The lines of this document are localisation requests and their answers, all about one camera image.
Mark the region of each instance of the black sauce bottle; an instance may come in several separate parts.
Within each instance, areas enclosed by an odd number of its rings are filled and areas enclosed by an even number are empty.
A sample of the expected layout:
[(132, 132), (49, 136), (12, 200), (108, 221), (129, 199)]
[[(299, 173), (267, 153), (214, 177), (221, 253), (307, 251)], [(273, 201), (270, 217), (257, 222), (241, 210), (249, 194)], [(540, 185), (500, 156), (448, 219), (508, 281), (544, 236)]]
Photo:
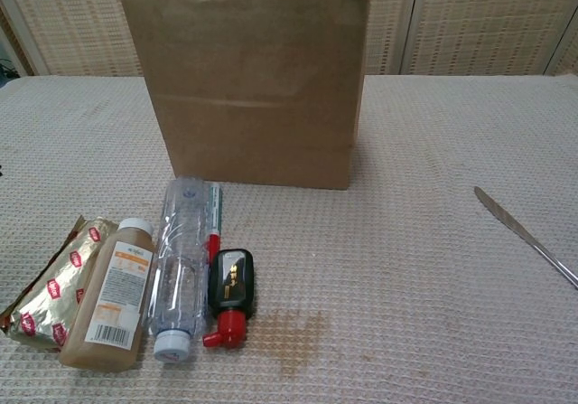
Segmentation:
[(208, 303), (218, 319), (217, 332), (202, 337), (205, 347), (237, 347), (245, 341), (245, 322), (253, 314), (255, 274), (248, 250), (220, 251), (209, 274)]

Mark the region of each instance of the paper bag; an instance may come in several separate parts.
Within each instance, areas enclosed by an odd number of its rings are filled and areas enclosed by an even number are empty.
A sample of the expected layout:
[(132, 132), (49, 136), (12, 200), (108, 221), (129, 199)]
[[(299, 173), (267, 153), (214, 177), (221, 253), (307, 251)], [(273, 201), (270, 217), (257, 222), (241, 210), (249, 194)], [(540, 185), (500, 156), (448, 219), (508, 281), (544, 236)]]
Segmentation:
[(122, 0), (175, 175), (345, 189), (368, 0)]

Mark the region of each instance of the stain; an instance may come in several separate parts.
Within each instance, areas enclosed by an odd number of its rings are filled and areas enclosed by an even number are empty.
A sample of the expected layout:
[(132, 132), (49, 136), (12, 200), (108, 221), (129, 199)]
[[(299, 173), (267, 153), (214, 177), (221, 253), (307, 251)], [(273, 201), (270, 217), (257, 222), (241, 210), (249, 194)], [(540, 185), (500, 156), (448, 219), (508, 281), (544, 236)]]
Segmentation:
[(256, 318), (252, 335), (257, 350), (281, 363), (281, 373), (294, 377), (319, 353), (329, 320), (321, 312), (303, 315), (300, 310), (277, 310)]
[(448, 314), (443, 313), (443, 325), (449, 334), (452, 336), (459, 335), (461, 333), (461, 324), (455, 318), (450, 317)]

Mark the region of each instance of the woven wall panel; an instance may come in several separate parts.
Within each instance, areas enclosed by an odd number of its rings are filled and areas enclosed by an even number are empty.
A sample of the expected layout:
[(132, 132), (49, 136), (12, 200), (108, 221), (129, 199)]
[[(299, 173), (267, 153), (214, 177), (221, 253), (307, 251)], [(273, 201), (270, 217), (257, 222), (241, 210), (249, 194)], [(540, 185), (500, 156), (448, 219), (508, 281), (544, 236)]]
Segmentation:
[(573, 72), (578, 74), (578, 13), (574, 15), (572, 24), (564, 36), (559, 61), (554, 66), (554, 74)]
[(398, 74), (414, 0), (371, 0), (367, 71)]
[(139, 75), (120, 0), (16, 0), (51, 74)]
[(416, 0), (403, 73), (542, 74), (575, 0)]
[[(368, 73), (398, 73), (408, 0), (372, 0)], [(119, 0), (16, 0), (51, 74), (141, 74)]]
[(8, 21), (8, 18), (6, 17), (2, 8), (0, 8), (0, 28), (2, 29), (2, 32), (4, 32), (6, 38), (8, 39), (10, 47), (12, 47), (12, 49), (14, 50), (14, 53), (18, 57), (18, 61), (21, 63), (26, 74), (33, 75), (33, 68), (26, 59), (26, 55), (24, 54), (22, 46), (20, 45), (18, 39), (16, 38), (16, 35), (12, 30), (12, 26), (10, 25), (10, 22)]

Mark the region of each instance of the red flip cap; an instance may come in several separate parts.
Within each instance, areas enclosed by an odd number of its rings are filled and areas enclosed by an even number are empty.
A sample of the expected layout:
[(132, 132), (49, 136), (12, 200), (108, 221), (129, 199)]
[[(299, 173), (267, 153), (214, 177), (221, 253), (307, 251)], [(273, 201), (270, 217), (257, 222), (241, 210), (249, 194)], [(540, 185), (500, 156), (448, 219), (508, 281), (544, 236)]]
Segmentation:
[(228, 348), (238, 347), (245, 341), (245, 313), (231, 309), (219, 314), (217, 332), (205, 334), (202, 344), (205, 347), (217, 347), (223, 345)]

